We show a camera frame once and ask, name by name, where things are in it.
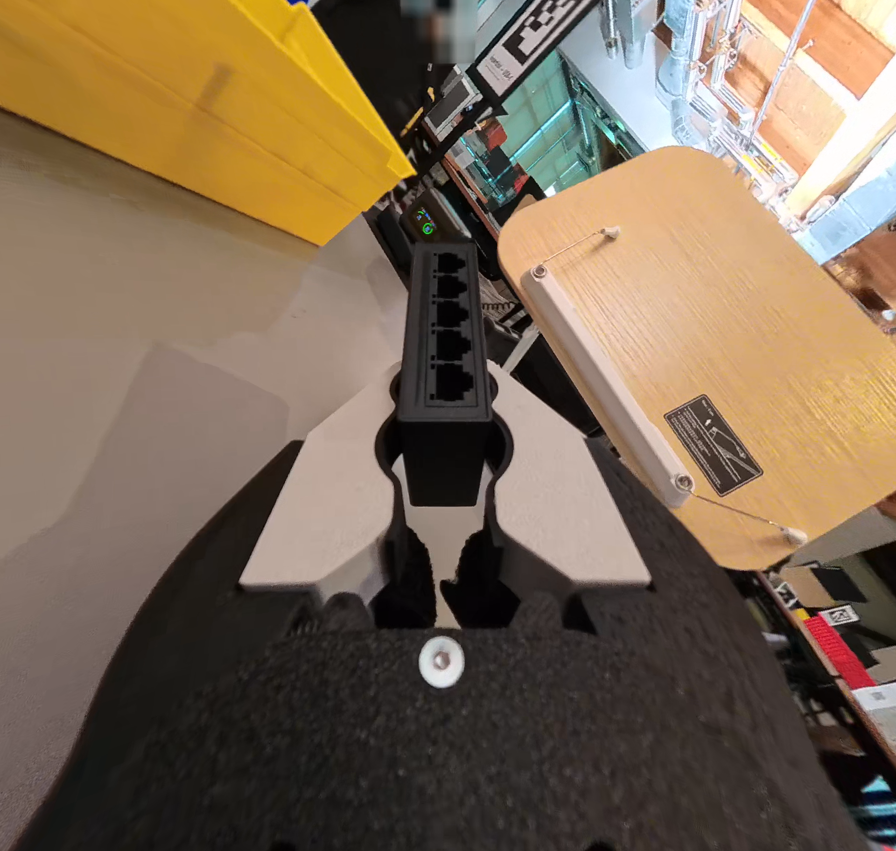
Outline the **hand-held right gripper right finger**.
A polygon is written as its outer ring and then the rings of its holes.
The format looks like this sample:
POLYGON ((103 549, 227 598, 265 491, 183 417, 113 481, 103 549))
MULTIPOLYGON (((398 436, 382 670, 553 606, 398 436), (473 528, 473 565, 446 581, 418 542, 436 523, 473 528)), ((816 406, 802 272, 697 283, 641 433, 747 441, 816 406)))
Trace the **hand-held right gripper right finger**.
POLYGON ((511 442, 493 486, 502 583, 514 594, 646 588, 650 574, 586 437, 497 365, 488 371, 511 442))

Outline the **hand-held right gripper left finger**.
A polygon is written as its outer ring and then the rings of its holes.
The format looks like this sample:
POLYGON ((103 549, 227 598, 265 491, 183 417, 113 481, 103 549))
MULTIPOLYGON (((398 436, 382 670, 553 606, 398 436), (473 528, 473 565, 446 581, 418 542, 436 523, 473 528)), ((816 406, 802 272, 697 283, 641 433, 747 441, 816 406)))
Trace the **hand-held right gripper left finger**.
POLYGON ((395 486, 376 437, 393 413, 393 364, 308 433, 239 586, 308 591, 325 603, 350 593, 365 604, 386 586, 385 540, 395 486))

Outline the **black five-port ethernet switch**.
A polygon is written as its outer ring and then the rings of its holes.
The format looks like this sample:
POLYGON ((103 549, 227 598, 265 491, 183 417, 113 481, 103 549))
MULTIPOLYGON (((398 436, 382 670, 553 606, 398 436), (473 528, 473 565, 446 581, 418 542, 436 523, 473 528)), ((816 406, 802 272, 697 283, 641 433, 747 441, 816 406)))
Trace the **black five-port ethernet switch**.
POLYGON ((476 246, 416 244, 396 409, 411 504, 476 503, 495 395, 476 246))

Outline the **person's black clothing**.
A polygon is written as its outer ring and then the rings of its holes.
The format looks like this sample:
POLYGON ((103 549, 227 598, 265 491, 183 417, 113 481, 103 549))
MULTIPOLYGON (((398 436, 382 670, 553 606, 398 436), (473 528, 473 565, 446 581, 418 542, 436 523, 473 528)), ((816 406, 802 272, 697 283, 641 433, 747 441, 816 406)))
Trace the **person's black clothing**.
POLYGON ((407 146, 454 67, 472 63, 479 0, 319 0, 312 11, 390 134, 407 146))

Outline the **black device with green light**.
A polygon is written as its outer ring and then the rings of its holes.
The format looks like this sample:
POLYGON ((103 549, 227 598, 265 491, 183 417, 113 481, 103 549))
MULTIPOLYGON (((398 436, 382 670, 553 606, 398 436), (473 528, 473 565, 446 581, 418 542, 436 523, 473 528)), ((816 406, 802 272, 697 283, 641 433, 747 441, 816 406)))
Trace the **black device with green light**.
POLYGON ((414 242, 454 242, 463 237, 454 211, 435 189, 427 188, 399 217, 403 231, 414 242))

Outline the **white metal bar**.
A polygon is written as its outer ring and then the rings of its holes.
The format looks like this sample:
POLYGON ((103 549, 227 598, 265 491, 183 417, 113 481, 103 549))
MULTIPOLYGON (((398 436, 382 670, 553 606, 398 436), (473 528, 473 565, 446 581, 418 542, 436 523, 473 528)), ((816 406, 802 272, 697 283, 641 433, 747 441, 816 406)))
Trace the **white metal bar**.
POLYGON ((543 263, 525 273, 521 284, 532 298, 543 325, 559 342, 583 380, 588 394, 616 428, 634 464, 649 478, 667 507, 681 508, 692 496, 692 476, 627 388, 566 291, 543 263))

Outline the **black label sticker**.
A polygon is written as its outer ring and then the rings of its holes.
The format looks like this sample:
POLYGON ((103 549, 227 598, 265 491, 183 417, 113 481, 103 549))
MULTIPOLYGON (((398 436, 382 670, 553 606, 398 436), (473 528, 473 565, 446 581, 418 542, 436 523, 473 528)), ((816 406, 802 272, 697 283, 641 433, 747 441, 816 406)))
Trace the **black label sticker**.
POLYGON ((763 468, 708 395, 666 412, 664 420, 718 497, 763 477, 763 468))

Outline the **cardboard box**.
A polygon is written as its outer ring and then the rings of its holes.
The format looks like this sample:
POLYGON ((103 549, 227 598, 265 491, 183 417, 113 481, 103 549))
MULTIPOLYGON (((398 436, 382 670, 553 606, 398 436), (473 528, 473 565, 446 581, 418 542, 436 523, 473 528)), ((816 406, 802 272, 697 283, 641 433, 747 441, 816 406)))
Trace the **cardboard box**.
POLYGON ((845 604, 866 604, 867 595, 841 567, 797 565, 784 567, 778 576, 809 609, 829 609, 845 604))

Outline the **light wood folding tabletop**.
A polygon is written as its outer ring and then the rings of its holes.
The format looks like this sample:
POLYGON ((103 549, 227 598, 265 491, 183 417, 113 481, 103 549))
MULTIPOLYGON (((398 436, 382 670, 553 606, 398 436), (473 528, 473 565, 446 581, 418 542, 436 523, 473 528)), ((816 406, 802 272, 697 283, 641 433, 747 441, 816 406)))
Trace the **light wood folding tabletop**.
POLYGON ((672 513, 711 558, 758 571, 894 492, 894 342, 721 160, 670 147, 518 208, 500 267, 623 463, 651 490, 524 278, 543 263, 625 387, 690 471, 672 513), (666 415, 707 396, 760 476, 714 491, 666 415))

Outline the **yellow plastic bin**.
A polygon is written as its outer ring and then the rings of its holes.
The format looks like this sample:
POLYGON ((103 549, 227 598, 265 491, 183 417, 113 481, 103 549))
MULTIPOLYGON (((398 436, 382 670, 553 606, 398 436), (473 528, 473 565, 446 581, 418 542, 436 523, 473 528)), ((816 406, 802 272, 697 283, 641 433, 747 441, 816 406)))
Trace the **yellow plastic bin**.
POLYGON ((308 5, 2 0, 2 108, 324 245, 415 171, 308 5))

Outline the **red ribbed box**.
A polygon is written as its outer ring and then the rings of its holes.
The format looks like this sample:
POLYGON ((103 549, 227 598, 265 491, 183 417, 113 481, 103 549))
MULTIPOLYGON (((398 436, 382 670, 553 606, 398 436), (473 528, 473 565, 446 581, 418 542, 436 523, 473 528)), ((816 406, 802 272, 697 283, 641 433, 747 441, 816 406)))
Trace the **red ribbed box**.
POLYGON ((804 627, 848 688, 857 690, 877 686, 858 656, 822 616, 816 615, 806 619, 804 627))

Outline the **metal sprinkler pipe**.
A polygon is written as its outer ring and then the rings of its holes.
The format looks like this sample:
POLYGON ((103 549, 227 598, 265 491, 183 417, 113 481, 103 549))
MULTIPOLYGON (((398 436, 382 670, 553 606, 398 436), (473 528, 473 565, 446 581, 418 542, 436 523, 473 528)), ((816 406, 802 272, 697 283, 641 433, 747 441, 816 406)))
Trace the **metal sprinkler pipe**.
POLYGON ((755 133, 783 150, 814 150, 843 114, 823 87, 838 78, 840 21, 833 0, 745 0, 755 34, 743 50, 744 96, 756 107, 755 133))

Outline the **silver foil ventilation duct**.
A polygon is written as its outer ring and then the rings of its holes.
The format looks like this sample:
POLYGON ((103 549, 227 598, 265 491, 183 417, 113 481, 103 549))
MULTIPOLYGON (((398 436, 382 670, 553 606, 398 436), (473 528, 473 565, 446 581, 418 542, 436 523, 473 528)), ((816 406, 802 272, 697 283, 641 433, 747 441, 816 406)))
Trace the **silver foil ventilation duct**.
POLYGON ((697 0, 665 0, 664 23, 671 32, 669 51, 658 71, 658 88, 669 101, 683 98, 692 74, 700 21, 697 0))

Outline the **pale painted ceiling duct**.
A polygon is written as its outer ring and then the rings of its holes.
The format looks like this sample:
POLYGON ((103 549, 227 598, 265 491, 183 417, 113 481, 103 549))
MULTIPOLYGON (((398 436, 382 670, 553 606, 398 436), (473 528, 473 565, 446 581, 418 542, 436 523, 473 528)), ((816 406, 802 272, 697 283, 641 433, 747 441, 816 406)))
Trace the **pale painted ceiling duct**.
POLYGON ((895 163, 872 170, 857 181, 807 228, 795 235, 799 246, 818 264, 830 262, 890 222, 895 213, 895 163))

